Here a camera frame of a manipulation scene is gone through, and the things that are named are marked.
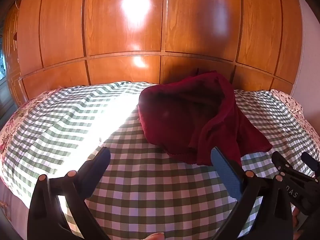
checkered bedsheet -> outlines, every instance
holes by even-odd
[[[106,146],[111,163],[86,203],[111,239],[143,239],[165,232],[166,239],[208,239],[228,217],[236,200],[213,167],[178,162],[149,144],[137,111],[140,92],[152,84],[116,82],[62,89],[24,120],[4,159],[4,181],[27,206],[40,174],[61,177],[78,169]],[[309,135],[286,106],[268,91],[235,90],[241,111],[271,142],[268,153],[242,158],[244,170],[272,178],[271,154],[279,151],[295,169],[312,175],[300,161],[307,151],[319,159]],[[256,200],[243,228],[248,232],[259,209]],[[74,220],[61,206],[75,234]]]

